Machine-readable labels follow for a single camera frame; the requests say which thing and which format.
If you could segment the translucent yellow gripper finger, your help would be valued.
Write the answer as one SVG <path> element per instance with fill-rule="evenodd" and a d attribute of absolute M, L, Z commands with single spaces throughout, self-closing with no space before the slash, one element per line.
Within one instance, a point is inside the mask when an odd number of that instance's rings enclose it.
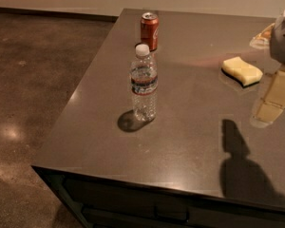
<path fill-rule="evenodd" d="M 268 49 L 270 47 L 270 41 L 274 27 L 275 24 L 271 24 L 262 32 L 254 36 L 250 41 L 250 46 L 256 49 Z"/>
<path fill-rule="evenodd" d="M 272 76 L 266 92 L 253 108 L 250 123 L 254 127 L 265 128 L 273 124 L 285 110 L 285 65 Z"/>

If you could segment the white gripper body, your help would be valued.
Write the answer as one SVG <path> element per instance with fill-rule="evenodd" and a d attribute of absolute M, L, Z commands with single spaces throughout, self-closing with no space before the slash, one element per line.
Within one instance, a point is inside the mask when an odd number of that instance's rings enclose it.
<path fill-rule="evenodd" d="M 285 10 L 275 20 L 271 32 L 270 55 L 285 65 Z"/>

